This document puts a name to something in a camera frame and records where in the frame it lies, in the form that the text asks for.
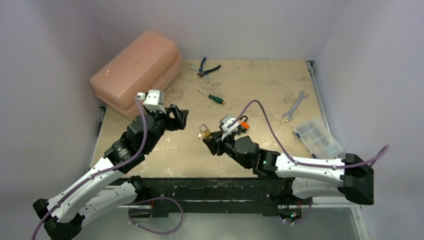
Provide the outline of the brass padlock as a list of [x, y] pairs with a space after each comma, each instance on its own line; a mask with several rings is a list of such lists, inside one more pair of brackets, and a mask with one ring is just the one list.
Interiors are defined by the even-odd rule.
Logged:
[[211, 133], [211, 131], [205, 124], [201, 124], [199, 126], [199, 133], [202, 134], [202, 139], [207, 139], [209, 138], [209, 134]]

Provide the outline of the orange padlock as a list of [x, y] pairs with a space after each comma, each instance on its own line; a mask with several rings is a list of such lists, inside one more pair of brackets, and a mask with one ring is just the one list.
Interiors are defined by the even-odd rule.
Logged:
[[238, 133], [246, 133], [247, 130], [250, 128], [250, 125], [247, 123], [248, 117], [246, 115], [242, 115], [239, 120], [240, 123], [237, 127]]

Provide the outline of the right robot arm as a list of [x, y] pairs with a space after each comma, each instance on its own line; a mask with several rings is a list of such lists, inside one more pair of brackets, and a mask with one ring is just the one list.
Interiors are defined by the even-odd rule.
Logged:
[[223, 138], [222, 131], [199, 133], [198, 138], [215, 156], [228, 155], [245, 169], [263, 179], [285, 179], [289, 185], [280, 196], [288, 204], [315, 196], [343, 196], [358, 205], [373, 205], [374, 169], [356, 154], [325, 160], [324, 167], [315, 158], [287, 157], [278, 151], [259, 147], [249, 136]]

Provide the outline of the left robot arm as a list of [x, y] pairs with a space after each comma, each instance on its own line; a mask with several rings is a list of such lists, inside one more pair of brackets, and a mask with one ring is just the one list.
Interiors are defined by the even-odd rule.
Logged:
[[33, 203], [39, 217], [32, 239], [44, 228], [52, 240], [71, 240], [91, 221], [122, 205], [142, 205], [167, 199], [150, 193], [140, 176], [132, 176], [107, 190], [152, 152], [166, 131], [185, 129], [189, 111], [172, 104], [139, 106], [139, 114], [98, 162], [66, 190]]

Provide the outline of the small silver wrench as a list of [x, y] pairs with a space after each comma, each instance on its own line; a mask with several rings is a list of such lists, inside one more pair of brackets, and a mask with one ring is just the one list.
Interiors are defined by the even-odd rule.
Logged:
[[[193, 70], [194, 72], [196, 72], [197, 74], [199, 74], [199, 73], [200, 73], [199, 69], [198, 69], [198, 68], [196, 68], [193, 64], [189, 64], [187, 67], [188, 67], [189, 69]], [[209, 83], [209, 82], [210, 82], [210, 80], [212, 79], [211, 77], [209, 77], [209, 76], [207, 76], [207, 75], [202, 75], [202, 76], [201, 76], [201, 78], [203, 78], [203, 79], [204, 79], [204, 81], [205, 81], [205, 82], [207, 82], [207, 83]]]

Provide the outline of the pink plastic toolbox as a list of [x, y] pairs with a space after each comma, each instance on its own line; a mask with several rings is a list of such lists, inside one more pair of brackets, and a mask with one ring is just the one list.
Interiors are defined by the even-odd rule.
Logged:
[[165, 90], [182, 67], [177, 43], [148, 30], [128, 45], [91, 79], [96, 96], [128, 119], [140, 112], [138, 92]]

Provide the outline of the large silver wrench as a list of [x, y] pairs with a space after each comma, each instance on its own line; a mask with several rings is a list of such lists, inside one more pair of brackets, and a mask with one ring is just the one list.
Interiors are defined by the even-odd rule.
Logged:
[[308, 96], [309, 95], [308, 94], [305, 94], [304, 91], [299, 92], [296, 101], [293, 103], [293, 105], [291, 106], [291, 108], [287, 112], [285, 112], [285, 113], [283, 113], [281, 115], [281, 118], [282, 119], [285, 119], [285, 122], [286, 123], [290, 122], [292, 120], [292, 118], [293, 118], [293, 113], [295, 112], [295, 110], [297, 109], [297, 107], [301, 104], [301, 102], [304, 99], [308, 98]]

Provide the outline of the clear plastic screw box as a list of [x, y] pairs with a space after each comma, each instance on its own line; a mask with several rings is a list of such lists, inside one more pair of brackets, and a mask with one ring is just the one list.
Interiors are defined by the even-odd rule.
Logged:
[[336, 159], [344, 149], [318, 118], [311, 118], [293, 129], [293, 134], [315, 159]]

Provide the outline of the green handled screwdriver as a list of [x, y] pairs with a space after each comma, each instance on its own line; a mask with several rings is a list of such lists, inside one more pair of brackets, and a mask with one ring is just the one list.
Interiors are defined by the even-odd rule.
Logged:
[[218, 96], [215, 96], [215, 95], [212, 95], [212, 94], [208, 94], [208, 93], [202, 92], [200, 90], [198, 90], [198, 92], [201, 93], [201, 94], [203, 94], [203, 95], [205, 95], [205, 96], [207, 96], [210, 100], [212, 100], [213, 102], [215, 102], [217, 104], [223, 105], [224, 102], [225, 102], [222, 98], [220, 98]]

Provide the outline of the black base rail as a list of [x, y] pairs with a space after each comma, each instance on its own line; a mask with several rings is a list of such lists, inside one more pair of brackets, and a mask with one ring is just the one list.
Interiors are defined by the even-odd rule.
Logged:
[[290, 197], [290, 182], [284, 178], [133, 176], [115, 180], [110, 186], [118, 187], [125, 182], [135, 185], [135, 200], [147, 210], [133, 214], [136, 218], [166, 218], [170, 213], [180, 212], [291, 218], [301, 205], [312, 203], [311, 197]]

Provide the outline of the aluminium frame rail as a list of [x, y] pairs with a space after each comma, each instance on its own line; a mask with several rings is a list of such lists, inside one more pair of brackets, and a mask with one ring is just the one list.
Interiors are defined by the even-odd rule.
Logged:
[[359, 204], [348, 201], [343, 197], [337, 196], [319, 196], [312, 198], [313, 208], [356, 208]]

